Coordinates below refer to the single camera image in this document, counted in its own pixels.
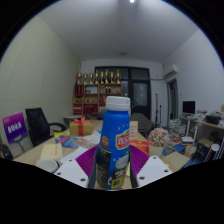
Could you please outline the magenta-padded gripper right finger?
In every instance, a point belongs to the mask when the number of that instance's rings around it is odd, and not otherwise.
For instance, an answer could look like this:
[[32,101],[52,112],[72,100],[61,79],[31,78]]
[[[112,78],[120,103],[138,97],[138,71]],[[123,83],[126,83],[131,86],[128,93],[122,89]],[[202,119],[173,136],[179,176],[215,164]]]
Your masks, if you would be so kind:
[[158,156],[148,156],[135,146],[130,146],[130,184],[132,188],[146,186],[172,171]]

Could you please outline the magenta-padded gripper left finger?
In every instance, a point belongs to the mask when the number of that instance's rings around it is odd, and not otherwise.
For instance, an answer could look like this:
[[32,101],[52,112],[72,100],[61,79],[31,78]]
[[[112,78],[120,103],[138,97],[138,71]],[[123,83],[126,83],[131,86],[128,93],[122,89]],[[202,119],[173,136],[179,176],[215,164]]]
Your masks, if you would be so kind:
[[98,147],[88,149],[75,159],[67,160],[55,175],[78,186],[93,189],[96,182],[96,152]]

